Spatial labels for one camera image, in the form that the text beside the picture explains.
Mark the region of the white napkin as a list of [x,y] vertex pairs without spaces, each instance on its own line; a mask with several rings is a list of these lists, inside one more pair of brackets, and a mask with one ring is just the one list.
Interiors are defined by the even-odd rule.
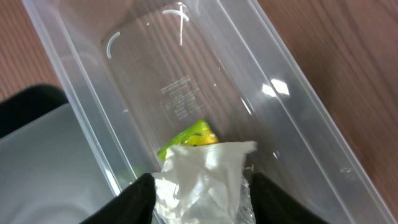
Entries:
[[254,141],[171,146],[153,174],[158,217],[174,224],[255,223],[243,166],[256,147]]

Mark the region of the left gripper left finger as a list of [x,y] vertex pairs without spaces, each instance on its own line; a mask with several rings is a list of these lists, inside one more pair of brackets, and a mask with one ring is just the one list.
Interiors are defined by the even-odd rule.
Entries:
[[151,224],[155,201],[155,180],[145,173],[81,224]]

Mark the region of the green snack wrapper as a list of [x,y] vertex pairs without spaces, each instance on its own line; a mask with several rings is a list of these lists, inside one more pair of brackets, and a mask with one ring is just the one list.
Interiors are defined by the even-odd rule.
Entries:
[[204,146],[219,143],[219,139],[210,125],[203,119],[197,121],[188,129],[171,139],[158,153],[161,160],[165,160],[167,149],[173,145]]

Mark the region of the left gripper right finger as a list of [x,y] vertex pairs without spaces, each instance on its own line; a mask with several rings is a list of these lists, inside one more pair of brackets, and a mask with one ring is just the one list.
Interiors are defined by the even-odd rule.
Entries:
[[249,188],[257,224],[327,224],[262,173],[251,176]]

